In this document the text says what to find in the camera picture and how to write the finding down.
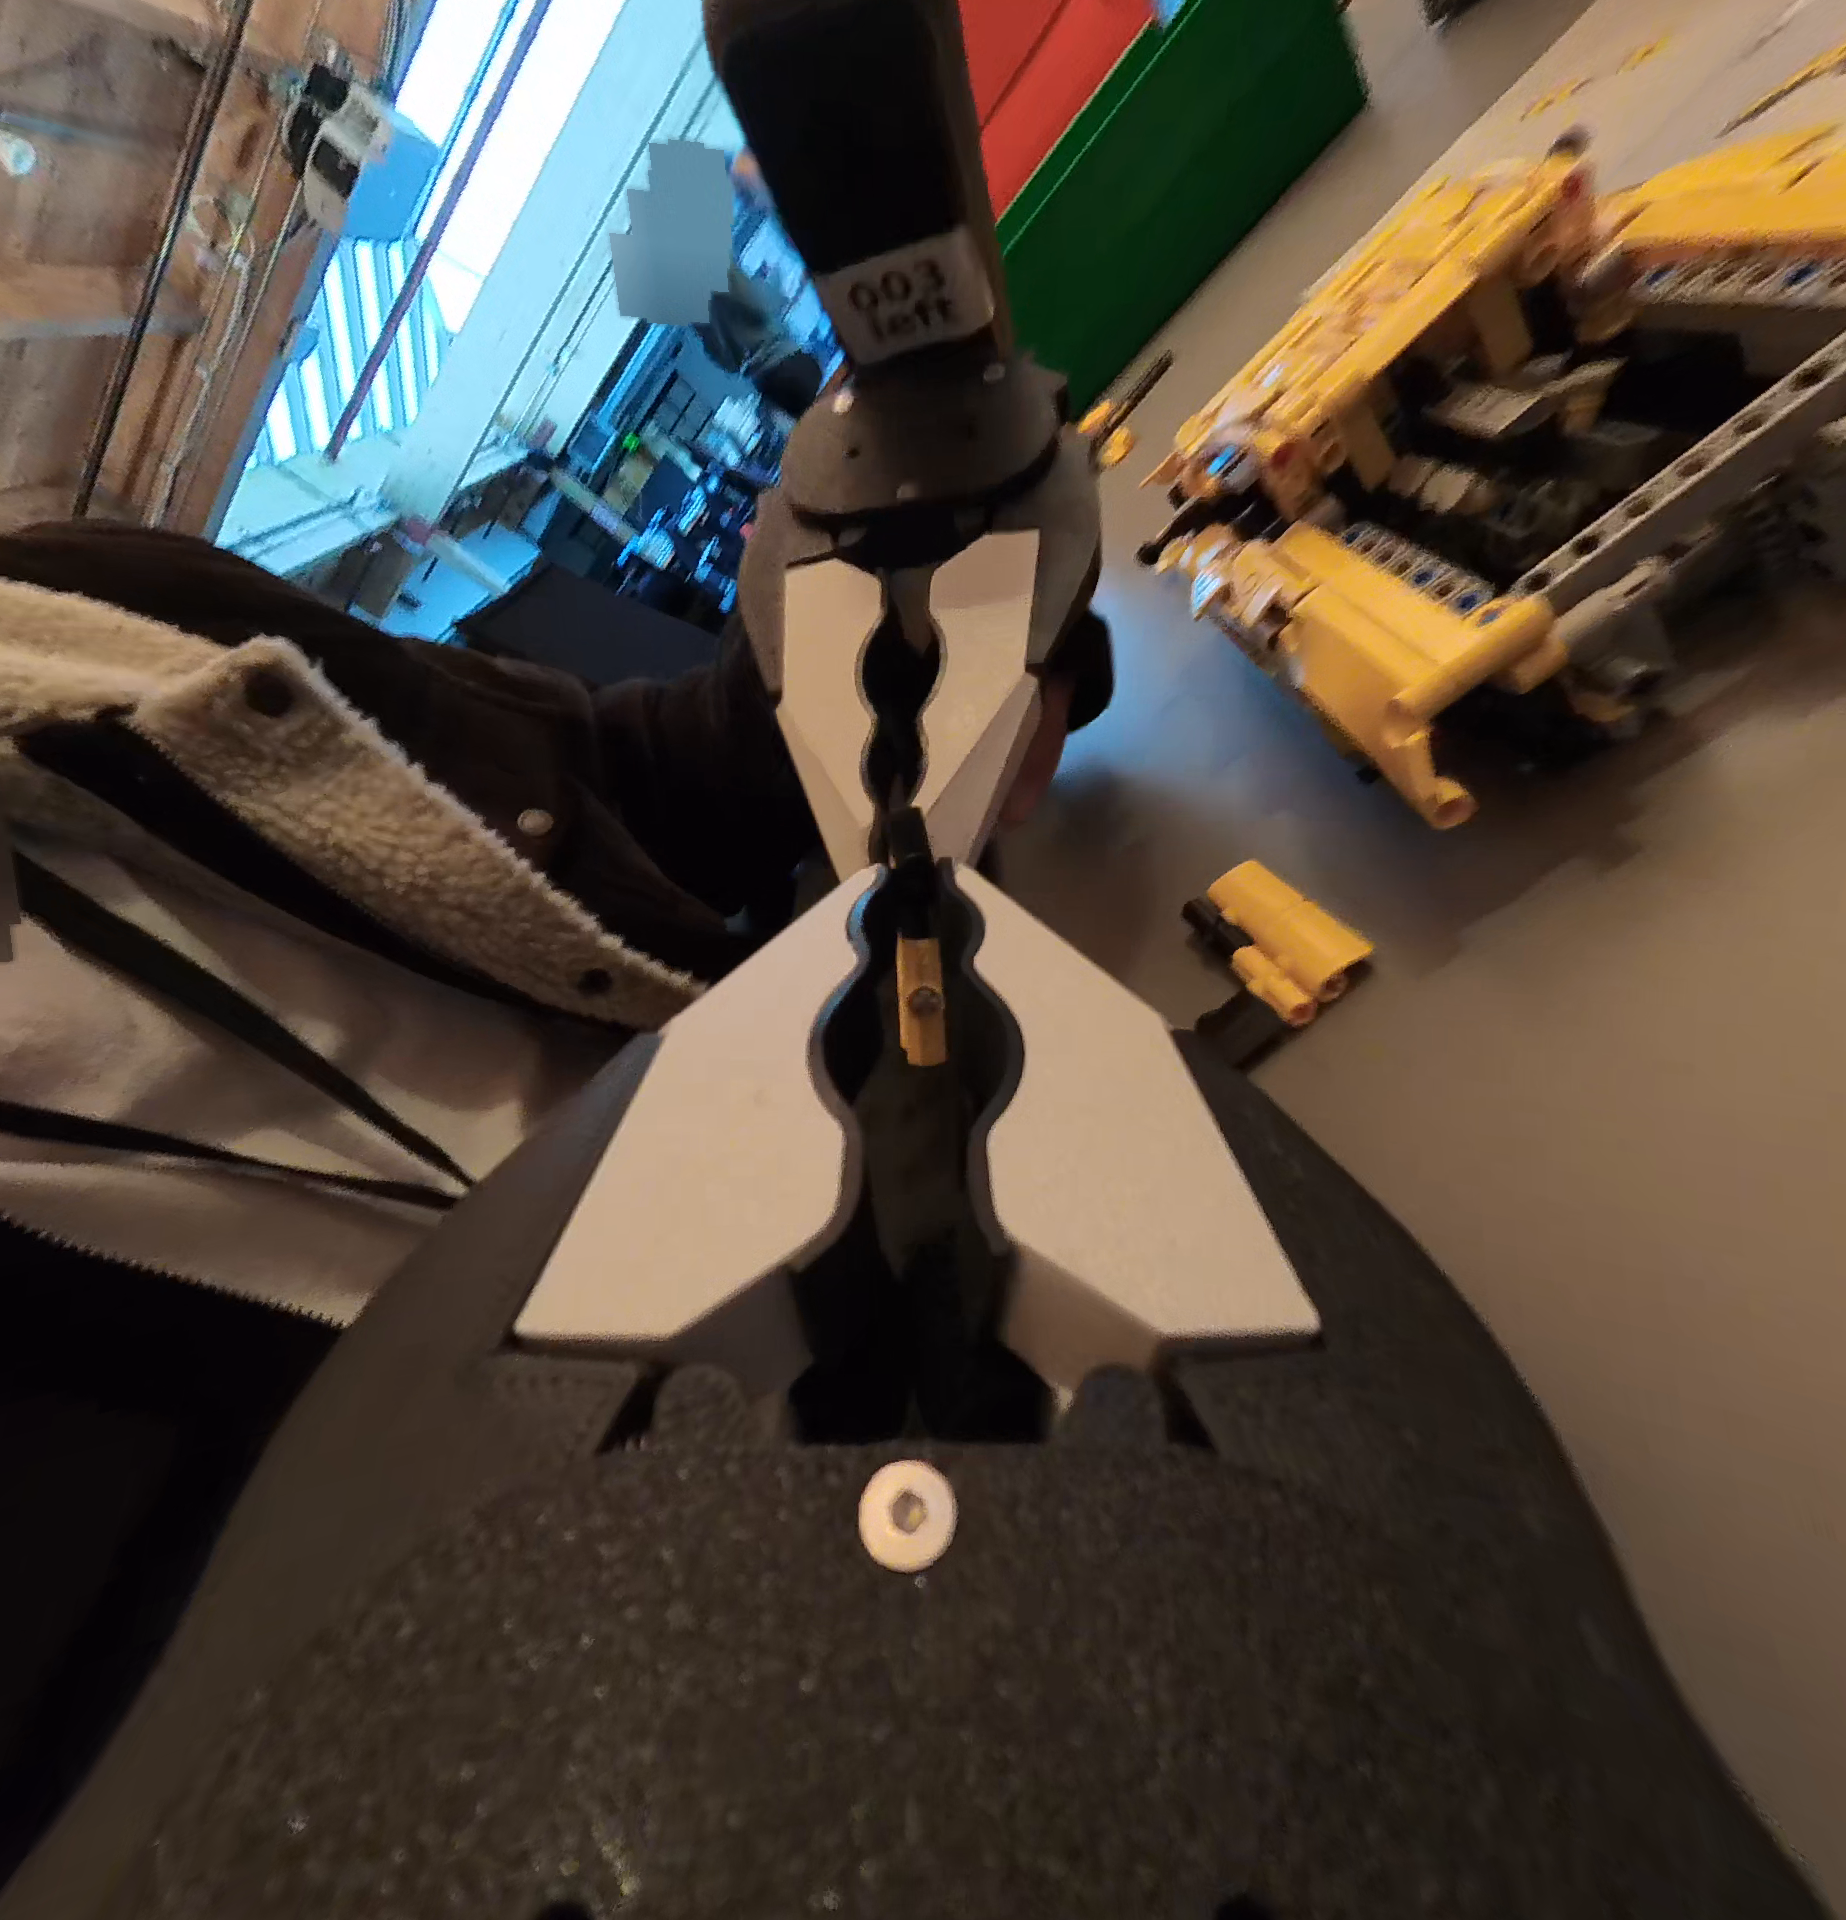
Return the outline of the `yellow toy panel piece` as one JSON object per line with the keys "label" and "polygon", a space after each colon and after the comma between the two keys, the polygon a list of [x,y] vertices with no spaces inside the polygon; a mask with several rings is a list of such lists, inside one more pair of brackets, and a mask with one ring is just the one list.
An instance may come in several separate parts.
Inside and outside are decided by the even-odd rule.
{"label": "yellow toy panel piece", "polygon": [[1374,960],[1374,944],[1259,860],[1181,905],[1191,936],[1289,1029],[1310,1026]]}

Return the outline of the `person's left forearm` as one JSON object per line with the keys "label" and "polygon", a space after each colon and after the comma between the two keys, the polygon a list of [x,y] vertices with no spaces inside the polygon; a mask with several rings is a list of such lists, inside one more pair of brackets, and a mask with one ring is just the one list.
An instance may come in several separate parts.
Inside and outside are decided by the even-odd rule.
{"label": "person's left forearm", "polygon": [[744,617],[715,659],[595,689],[591,713],[606,806],[655,883],[636,944],[701,980],[734,973],[824,857]]}

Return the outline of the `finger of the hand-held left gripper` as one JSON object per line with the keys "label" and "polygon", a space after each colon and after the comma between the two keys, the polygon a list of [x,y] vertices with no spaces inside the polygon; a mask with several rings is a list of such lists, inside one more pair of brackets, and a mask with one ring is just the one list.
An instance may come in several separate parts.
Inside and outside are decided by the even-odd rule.
{"label": "finger of the hand-held left gripper", "polygon": [[884,583],[841,560],[795,566],[785,578],[783,689],[775,724],[841,881],[874,860],[882,801],[869,756],[876,715],[862,667],[888,611]]}
{"label": "finger of the hand-held left gripper", "polygon": [[1029,667],[1039,536],[997,532],[942,563],[925,609],[937,632],[937,683],[921,704],[921,779],[914,806],[937,861],[970,864],[1035,730]]}

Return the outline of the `small yellow toy piece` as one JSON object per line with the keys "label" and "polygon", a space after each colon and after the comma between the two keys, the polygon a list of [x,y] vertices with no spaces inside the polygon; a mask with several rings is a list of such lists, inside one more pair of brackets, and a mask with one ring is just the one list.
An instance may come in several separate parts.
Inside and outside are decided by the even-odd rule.
{"label": "small yellow toy piece", "polygon": [[1096,400],[1077,422],[1077,432],[1087,445],[1092,467],[1097,471],[1116,467],[1133,448],[1133,431],[1130,419],[1148,398],[1175,364],[1175,352],[1165,349],[1138,370],[1121,392],[1110,392]]}

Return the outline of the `grey desk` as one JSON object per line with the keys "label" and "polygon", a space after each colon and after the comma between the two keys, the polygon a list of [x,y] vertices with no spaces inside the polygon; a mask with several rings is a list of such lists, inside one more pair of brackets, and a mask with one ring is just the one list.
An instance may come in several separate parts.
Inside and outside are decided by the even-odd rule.
{"label": "grey desk", "polygon": [[1846,1915],[1846,585],[1718,605],[1643,737],[1438,834],[1181,592],[1104,487],[1106,715],[1010,886],[1171,1019],[1178,901],[1255,854],[1377,947],[1260,1072],[1509,1349],[1656,1641]]}

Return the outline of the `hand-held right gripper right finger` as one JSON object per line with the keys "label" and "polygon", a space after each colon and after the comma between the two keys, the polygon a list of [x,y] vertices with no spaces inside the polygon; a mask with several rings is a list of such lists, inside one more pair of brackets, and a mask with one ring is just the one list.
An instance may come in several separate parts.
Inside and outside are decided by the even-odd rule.
{"label": "hand-held right gripper right finger", "polygon": [[1302,1284],[1171,1024],[994,883],[951,866],[968,966],[1014,1052],[979,1126],[1010,1255],[999,1336],[1065,1409],[1104,1369],[1302,1348]]}

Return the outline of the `person's left hand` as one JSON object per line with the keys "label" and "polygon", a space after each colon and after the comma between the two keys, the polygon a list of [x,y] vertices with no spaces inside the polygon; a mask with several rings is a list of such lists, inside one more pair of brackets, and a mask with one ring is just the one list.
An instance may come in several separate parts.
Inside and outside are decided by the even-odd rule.
{"label": "person's left hand", "polygon": [[1020,755],[1010,791],[997,808],[997,834],[1025,826],[1051,791],[1072,730],[1072,703],[1072,674],[1051,671],[1039,680],[1035,728]]}

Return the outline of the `yellow toy connector assembly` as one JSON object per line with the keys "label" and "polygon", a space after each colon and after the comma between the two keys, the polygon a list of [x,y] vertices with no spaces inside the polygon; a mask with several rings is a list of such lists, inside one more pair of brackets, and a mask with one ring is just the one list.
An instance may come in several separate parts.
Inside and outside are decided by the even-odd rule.
{"label": "yellow toy connector assembly", "polygon": [[912,1066],[947,1062],[947,1000],[938,943],[902,931],[893,950],[898,1043]]}

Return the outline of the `person's fleece-lined jacket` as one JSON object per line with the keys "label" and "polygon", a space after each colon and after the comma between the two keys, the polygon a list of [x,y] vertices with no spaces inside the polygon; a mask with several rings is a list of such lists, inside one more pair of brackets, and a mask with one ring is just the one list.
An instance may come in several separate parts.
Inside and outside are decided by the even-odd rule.
{"label": "person's fleece-lined jacket", "polygon": [[558,669],[388,637],[191,536],[0,532],[0,1301],[348,1327],[709,980]]}

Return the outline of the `yellow toy car model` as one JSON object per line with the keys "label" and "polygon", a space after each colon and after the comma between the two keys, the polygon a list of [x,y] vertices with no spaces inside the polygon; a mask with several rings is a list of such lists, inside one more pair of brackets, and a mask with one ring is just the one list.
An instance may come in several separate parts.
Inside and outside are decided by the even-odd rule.
{"label": "yellow toy car model", "polygon": [[1628,732],[1664,609],[1846,580],[1846,130],[1604,192],[1583,136],[1397,203],[1191,419],[1138,562],[1435,829],[1461,706]]}

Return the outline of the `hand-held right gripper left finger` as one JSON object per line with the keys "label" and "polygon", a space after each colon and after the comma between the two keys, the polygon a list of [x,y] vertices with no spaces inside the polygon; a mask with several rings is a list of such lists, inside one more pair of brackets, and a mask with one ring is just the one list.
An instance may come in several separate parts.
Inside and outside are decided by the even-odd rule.
{"label": "hand-held right gripper left finger", "polygon": [[852,925],[879,868],[815,899],[653,1042],[513,1340],[527,1356],[735,1380],[791,1422],[810,1363],[795,1279],[862,1197],[855,1122],[819,1024],[862,966]]}

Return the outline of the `instruction booklet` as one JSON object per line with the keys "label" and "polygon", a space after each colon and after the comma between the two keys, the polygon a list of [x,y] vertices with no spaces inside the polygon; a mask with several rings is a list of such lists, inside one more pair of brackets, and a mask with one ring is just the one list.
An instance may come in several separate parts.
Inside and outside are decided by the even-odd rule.
{"label": "instruction booklet", "polygon": [[1444,151],[1460,171],[1579,128],[1606,184],[1735,140],[1846,130],[1846,1],[1600,1]]}

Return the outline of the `red plastic bin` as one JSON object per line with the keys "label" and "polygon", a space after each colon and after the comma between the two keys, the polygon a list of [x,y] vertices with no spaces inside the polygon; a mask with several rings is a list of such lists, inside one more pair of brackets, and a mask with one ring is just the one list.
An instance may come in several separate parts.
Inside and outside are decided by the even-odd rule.
{"label": "red plastic bin", "polygon": [[1113,67],[1158,21],[1155,1],[960,1],[994,215],[1027,186]]}

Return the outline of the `green plastic bin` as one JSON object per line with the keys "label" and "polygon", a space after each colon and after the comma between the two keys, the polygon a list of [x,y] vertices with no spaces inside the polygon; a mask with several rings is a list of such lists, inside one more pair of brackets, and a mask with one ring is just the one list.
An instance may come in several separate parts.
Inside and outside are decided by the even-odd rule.
{"label": "green plastic bin", "polygon": [[1144,28],[997,219],[1018,343],[1080,415],[1366,109],[1329,1]]}

